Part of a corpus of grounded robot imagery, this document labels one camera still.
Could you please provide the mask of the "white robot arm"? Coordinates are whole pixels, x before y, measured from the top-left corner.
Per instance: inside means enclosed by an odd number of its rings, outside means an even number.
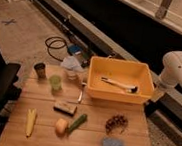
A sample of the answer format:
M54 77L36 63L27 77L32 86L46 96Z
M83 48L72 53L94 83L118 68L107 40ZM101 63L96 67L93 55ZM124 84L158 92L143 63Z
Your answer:
M176 85L182 88L182 51L167 52L163 56L163 70L161 71L155 91L151 97L152 103L157 102L168 92L171 92Z

